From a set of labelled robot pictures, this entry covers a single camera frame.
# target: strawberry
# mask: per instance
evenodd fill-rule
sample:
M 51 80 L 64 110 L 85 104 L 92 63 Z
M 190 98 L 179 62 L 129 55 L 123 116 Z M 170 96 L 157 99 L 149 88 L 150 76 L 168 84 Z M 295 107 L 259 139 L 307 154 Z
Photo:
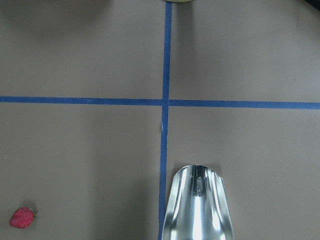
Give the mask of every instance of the strawberry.
M 36 215 L 30 207 L 20 207 L 14 212 L 10 219 L 10 226 L 18 229 L 25 229 L 32 224 Z

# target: table surface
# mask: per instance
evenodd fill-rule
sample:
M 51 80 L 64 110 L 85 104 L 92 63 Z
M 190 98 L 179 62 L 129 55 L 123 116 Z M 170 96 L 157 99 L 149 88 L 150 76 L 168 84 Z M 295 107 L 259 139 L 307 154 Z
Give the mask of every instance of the table surface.
M 236 240 L 318 239 L 319 26 L 299 0 L 2 1 L 0 239 L 156 240 L 190 164 Z

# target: metal scoop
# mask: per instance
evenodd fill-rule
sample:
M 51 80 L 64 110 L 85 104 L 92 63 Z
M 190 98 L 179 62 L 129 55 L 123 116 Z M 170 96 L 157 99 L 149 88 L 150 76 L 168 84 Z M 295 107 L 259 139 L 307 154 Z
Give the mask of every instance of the metal scoop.
M 234 240 L 223 179 L 189 165 L 173 177 L 162 240 Z

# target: blue tape line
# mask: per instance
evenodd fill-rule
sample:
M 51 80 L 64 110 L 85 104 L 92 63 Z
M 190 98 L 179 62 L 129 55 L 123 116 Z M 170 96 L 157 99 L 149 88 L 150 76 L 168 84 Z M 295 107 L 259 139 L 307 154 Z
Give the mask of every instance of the blue tape line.
M 0 96 L 0 103 L 162 106 L 161 99 Z
M 165 25 L 164 25 L 164 51 L 163 51 L 163 86 L 162 86 L 162 117 L 161 117 L 162 132 L 161 132 L 160 180 L 159 180 L 158 240 L 162 239 L 162 230 L 163 230 L 165 214 L 166 214 L 171 25 L 172 25 L 172 3 L 166 2 L 165 3 Z
M 170 100 L 169 105 L 175 107 L 320 110 L 320 102 Z

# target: silver scoop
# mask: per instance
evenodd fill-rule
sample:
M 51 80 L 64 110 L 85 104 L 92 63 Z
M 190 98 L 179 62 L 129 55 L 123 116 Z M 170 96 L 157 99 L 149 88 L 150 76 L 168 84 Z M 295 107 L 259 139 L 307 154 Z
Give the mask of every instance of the silver scoop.
M 223 179 L 189 165 L 173 177 L 162 240 L 234 240 Z

